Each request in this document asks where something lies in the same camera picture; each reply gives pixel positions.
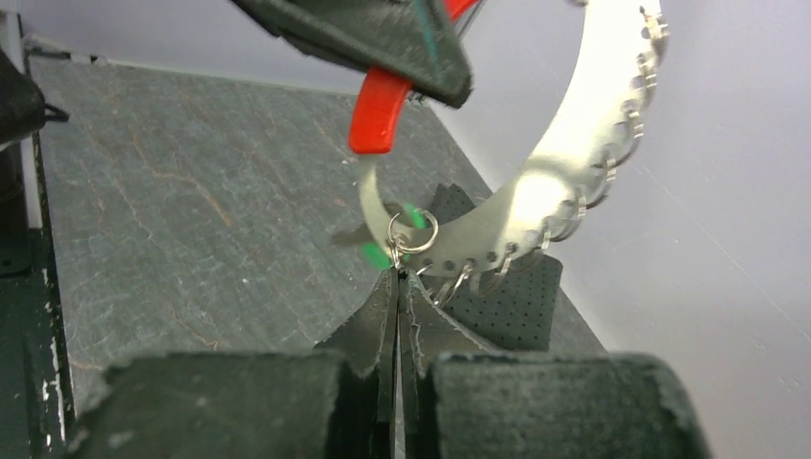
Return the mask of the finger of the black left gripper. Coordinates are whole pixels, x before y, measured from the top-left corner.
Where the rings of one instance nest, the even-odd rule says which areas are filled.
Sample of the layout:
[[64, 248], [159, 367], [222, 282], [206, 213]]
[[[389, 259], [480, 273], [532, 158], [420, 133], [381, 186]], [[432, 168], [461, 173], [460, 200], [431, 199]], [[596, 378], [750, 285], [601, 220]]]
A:
[[241, 0], [235, 7], [305, 55], [365, 72], [380, 68], [453, 108], [472, 90], [471, 65], [448, 1]]

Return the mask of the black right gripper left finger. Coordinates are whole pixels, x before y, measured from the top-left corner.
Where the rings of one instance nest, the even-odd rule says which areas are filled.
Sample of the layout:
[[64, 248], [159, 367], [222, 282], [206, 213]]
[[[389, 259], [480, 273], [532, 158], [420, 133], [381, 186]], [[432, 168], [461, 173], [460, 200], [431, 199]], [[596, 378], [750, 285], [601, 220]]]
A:
[[391, 458], [398, 275], [312, 349], [164, 353], [109, 367], [68, 458]]

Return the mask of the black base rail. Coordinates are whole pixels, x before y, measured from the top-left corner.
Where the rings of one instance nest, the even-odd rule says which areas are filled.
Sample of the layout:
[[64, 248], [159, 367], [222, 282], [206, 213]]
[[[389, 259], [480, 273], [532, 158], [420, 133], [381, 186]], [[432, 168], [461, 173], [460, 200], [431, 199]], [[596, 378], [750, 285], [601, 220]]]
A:
[[1, 47], [1, 455], [57, 458], [66, 439], [53, 243], [42, 192], [41, 91]]

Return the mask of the grey perforated mat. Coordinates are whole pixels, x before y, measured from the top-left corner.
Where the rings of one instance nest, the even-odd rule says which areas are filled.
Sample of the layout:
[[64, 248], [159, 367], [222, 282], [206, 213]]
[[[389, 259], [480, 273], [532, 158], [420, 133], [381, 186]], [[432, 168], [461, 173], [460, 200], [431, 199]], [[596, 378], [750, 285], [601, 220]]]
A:
[[562, 271], [561, 262], [547, 255], [521, 261], [491, 293], [478, 296], [460, 287], [444, 311], [499, 348], [545, 352]]

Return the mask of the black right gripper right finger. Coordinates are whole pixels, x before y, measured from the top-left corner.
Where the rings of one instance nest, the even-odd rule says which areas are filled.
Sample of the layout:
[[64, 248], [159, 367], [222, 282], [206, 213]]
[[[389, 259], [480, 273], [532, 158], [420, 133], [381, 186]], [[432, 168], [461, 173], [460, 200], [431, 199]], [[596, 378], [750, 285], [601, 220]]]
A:
[[690, 396], [642, 353], [509, 352], [400, 274], [409, 458], [709, 458]]

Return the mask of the large metal keyring red grip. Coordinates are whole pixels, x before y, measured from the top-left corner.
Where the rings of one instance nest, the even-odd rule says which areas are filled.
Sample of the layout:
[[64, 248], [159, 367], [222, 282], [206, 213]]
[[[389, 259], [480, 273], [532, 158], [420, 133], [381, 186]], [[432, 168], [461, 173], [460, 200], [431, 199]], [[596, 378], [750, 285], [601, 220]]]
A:
[[373, 241], [395, 267], [444, 279], [437, 304], [463, 283], [476, 295], [498, 288], [523, 256], [569, 238], [603, 202], [618, 168], [637, 151], [644, 114], [669, 47], [658, 1], [586, 1], [581, 46], [559, 109], [513, 179], [446, 224], [402, 224], [380, 195], [377, 165], [391, 148], [409, 85], [370, 72], [351, 125], [358, 191]]

